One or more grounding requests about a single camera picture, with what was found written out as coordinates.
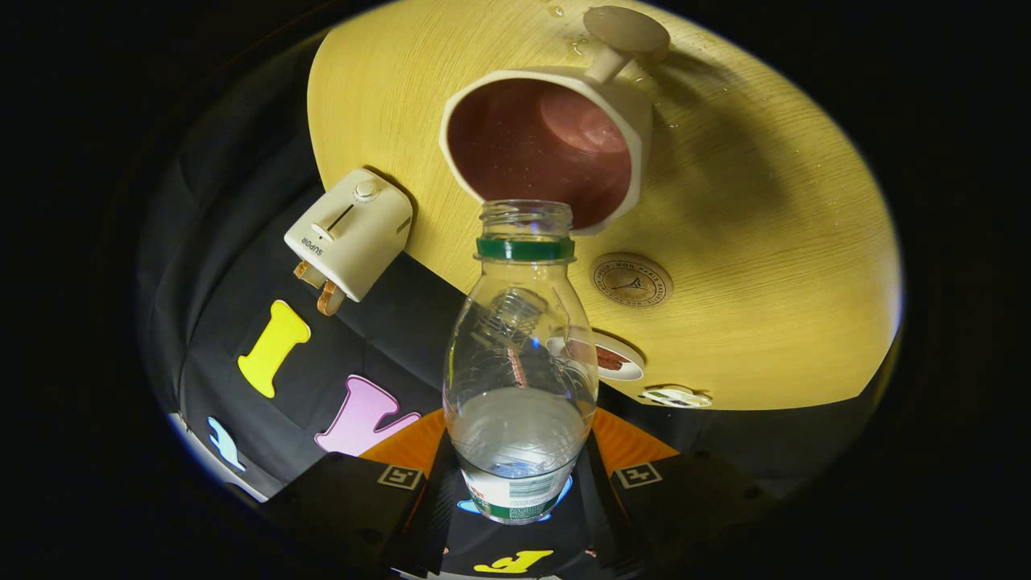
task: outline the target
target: plastic bottle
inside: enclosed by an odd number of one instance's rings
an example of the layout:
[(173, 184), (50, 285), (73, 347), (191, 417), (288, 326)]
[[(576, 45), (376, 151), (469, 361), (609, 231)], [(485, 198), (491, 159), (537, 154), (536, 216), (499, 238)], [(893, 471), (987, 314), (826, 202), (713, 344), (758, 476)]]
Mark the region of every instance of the plastic bottle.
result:
[(587, 440), (597, 351), (567, 277), (569, 206), (489, 201), (480, 218), (483, 274), (447, 348), (444, 417), (477, 509), (525, 524), (554, 508)]

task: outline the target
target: mug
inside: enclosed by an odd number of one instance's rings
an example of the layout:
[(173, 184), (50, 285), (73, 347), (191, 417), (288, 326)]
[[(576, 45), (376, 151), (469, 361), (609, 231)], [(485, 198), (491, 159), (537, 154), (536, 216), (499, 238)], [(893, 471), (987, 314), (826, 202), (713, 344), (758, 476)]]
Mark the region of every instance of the mug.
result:
[(604, 43), (591, 67), (491, 72), (447, 99), (439, 137), (476, 200), (568, 203), (573, 235), (596, 234), (637, 204), (652, 101), (609, 80), (631, 55), (669, 44), (661, 25), (626, 8), (594, 8), (585, 25)]

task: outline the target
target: wooden tabletop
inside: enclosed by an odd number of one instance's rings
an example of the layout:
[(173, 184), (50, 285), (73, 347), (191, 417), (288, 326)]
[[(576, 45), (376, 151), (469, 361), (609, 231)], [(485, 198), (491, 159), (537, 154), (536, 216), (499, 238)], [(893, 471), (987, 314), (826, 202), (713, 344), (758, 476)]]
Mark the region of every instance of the wooden tabletop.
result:
[[(468, 293), (479, 205), (437, 145), (444, 101), (496, 69), (586, 67), (598, 45), (583, 24), (592, 4), (401, 0), (341, 24), (308, 83), (323, 181), (367, 166), (407, 190), (406, 250)], [(655, 104), (640, 202), (577, 237), (569, 269), (592, 326), (644, 355), (642, 379), (610, 384), (630, 397), (679, 384), (708, 395), (710, 409), (855, 397), (901, 316), (895, 233), (869, 169), (818, 105), (757, 58), (653, 6), (610, 4), (651, 15), (672, 38), (665, 61), (631, 63), (617, 79)], [(634, 309), (602, 297), (589, 267), (612, 251), (662, 265), (670, 300)]]

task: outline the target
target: black fabric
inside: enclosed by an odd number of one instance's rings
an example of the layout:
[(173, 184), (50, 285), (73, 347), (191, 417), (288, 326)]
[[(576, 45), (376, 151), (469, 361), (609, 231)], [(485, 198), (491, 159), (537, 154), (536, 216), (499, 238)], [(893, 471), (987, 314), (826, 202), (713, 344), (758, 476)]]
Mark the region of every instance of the black fabric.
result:
[(443, 349), (464, 302), (457, 287), (402, 252), (361, 303), (345, 302), (336, 317), (376, 351), (403, 362), (409, 373), (440, 390)]
[[(223, 275), (190, 342), (179, 389), (188, 424), (202, 425), (211, 415), (224, 418), (239, 434), (237, 448), (282, 484), (325, 453), (313, 438), (333, 423), (346, 398), (345, 381), (351, 375), (369, 379), (394, 395), (401, 406), (397, 417), (411, 412), (425, 415), (440, 407), (439, 382), (421, 380), (341, 319), (320, 314), (317, 289), (294, 276), (299, 260), (284, 243), (282, 232), (322, 193), (321, 189), (306, 192), (265, 224), (261, 235)], [(410, 258), (402, 258), (391, 269), (403, 269), (405, 262)], [(374, 285), (370, 296), (375, 293)], [(461, 306), (461, 297), (456, 298), (452, 317)], [(275, 397), (266, 399), (247, 383), (236, 362), (258, 341), (275, 301), (287, 303), (307, 323), (311, 338), (291, 350), (275, 375)], [(355, 306), (365, 307), (365, 303)], [(381, 335), (391, 335), (401, 344), (413, 322), (395, 321), (390, 328), (385, 326)], [(442, 347), (424, 351), (413, 346), (401, 351), (409, 353), (402, 362), (439, 362)], [(246, 473), (241, 477), (247, 480)]]
[(240, 249), (318, 183), (306, 132), (307, 74), (321, 38), (271, 60), (212, 103), (153, 193), (136, 257), (136, 320), (166, 412), (207, 299)]
[(769, 493), (784, 498), (822, 473), (863, 433), (876, 407), (876, 382), (858, 397), (771, 411), (691, 411), (638, 405), (601, 389), (598, 405), (680, 452), (707, 451)]

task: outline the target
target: pink letter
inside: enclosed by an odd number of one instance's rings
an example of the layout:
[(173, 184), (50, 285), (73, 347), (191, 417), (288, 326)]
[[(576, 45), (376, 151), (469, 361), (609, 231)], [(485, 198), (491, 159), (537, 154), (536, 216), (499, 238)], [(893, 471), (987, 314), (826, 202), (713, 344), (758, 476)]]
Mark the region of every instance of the pink letter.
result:
[(397, 413), (400, 408), (392, 395), (352, 375), (347, 377), (347, 397), (340, 406), (340, 412), (326, 433), (315, 436), (315, 443), (326, 451), (339, 451), (357, 457), (419, 420), (419, 413), (409, 413), (376, 430), (384, 417)]

